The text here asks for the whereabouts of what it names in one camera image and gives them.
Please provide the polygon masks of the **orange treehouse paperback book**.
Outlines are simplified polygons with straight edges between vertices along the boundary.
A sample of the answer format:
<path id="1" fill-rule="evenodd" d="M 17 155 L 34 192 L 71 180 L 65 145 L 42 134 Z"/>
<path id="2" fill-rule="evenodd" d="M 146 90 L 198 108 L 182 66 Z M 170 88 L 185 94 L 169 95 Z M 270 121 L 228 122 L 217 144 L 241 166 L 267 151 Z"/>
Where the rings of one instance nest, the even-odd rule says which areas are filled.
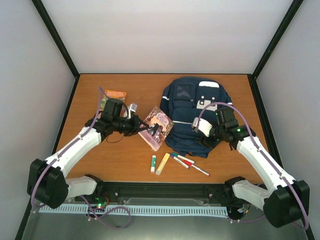
<path id="1" fill-rule="evenodd" d="M 100 116 L 100 113 L 104 110 L 108 99 L 117 99 L 117 100 L 120 100 L 124 103 L 126 100 L 126 97 L 127 97 L 127 93 L 124 91 L 116 91 L 116 90 L 106 89 L 104 91 L 104 94 L 102 95 L 102 98 L 100 101 L 99 116 Z"/>

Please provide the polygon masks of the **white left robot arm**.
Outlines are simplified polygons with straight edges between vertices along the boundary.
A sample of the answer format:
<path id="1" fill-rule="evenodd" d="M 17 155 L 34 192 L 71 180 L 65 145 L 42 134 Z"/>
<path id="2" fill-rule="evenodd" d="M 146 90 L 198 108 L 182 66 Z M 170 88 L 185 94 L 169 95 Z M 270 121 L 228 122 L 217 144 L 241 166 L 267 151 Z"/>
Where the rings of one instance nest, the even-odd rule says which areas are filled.
<path id="1" fill-rule="evenodd" d="M 103 110 L 97 110 L 81 131 L 61 150 L 45 160 L 35 159 L 29 168 L 27 193 L 31 205 L 39 201 L 56 209 L 66 200 L 88 196 L 92 201 L 103 198 L 103 181 L 92 174 L 68 178 L 69 172 L 91 149 L 98 146 L 114 132 L 125 137 L 147 130 L 148 124 L 136 115 L 135 103 L 125 104 L 115 98 L 106 101 Z"/>

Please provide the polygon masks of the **yellow picture-grid book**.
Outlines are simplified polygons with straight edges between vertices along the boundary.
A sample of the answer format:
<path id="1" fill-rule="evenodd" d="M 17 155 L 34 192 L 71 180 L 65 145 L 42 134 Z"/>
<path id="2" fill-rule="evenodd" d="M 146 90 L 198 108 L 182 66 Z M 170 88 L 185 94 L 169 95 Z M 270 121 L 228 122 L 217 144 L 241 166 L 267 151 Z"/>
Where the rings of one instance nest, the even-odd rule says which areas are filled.
<path id="1" fill-rule="evenodd" d="M 174 123 L 158 106 L 153 108 L 144 122 L 148 128 L 138 134 L 156 152 L 169 135 Z"/>

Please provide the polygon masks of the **navy blue backpack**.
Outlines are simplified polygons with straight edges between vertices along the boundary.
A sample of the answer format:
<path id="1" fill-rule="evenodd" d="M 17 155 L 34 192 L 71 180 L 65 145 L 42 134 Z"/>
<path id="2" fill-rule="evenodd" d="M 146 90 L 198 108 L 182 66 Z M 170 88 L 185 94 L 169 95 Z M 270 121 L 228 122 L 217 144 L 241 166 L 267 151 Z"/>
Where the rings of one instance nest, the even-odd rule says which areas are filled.
<path id="1" fill-rule="evenodd" d="M 172 120 L 173 127 L 165 139 L 168 147 L 181 156 L 189 155 L 207 158 L 212 147 L 199 143 L 203 134 L 195 132 L 192 123 L 202 109 L 213 102 L 232 105 L 232 99 L 225 88 L 215 80 L 184 76 L 168 85 L 162 94 L 160 109 Z"/>

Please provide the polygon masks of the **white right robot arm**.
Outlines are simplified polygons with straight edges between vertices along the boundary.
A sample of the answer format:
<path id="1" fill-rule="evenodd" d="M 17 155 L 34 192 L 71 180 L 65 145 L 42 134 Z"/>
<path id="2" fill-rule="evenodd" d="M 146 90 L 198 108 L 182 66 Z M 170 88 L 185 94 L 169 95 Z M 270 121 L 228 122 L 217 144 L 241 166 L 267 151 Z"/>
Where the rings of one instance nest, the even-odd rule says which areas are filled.
<path id="1" fill-rule="evenodd" d="M 215 141 L 224 141 L 231 150 L 238 151 L 251 164 L 262 179 L 262 186 L 243 177 L 234 177 L 224 183 L 227 201 L 244 200 L 262 210 L 268 222 L 280 228 L 302 219 L 302 229 L 310 226 L 308 219 L 310 188 L 288 174 L 268 153 L 254 134 L 248 122 L 239 125 L 234 106 L 224 103 L 215 112 L 217 123 L 212 125 L 201 115 L 193 120 L 195 132 L 203 136 L 200 143 L 210 147 Z"/>

